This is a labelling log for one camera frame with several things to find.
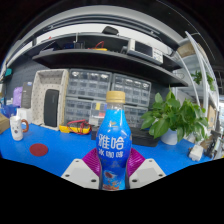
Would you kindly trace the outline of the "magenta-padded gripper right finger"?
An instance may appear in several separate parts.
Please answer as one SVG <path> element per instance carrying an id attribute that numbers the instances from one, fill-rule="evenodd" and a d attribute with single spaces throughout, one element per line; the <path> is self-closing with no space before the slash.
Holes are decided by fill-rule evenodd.
<path id="1" fill-rule="evenodd" d="M 127 189 L 143 187 L 165 176 L 166 174 L 154 159 L 146 159 L 136 149 L 131 149 L 126 163 L 125 186 Z"/>

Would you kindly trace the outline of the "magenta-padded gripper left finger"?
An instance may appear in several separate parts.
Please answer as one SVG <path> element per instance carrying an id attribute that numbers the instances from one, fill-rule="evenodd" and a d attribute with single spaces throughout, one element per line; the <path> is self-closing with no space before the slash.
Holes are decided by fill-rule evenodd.
<path id="1" fill-rule="evenodd" d="M 74 159 L 62 174 L 62 178 L 84 188 L 99 189 L 101 163 L 97 150 L 90 150 L 82 159 Z"/>

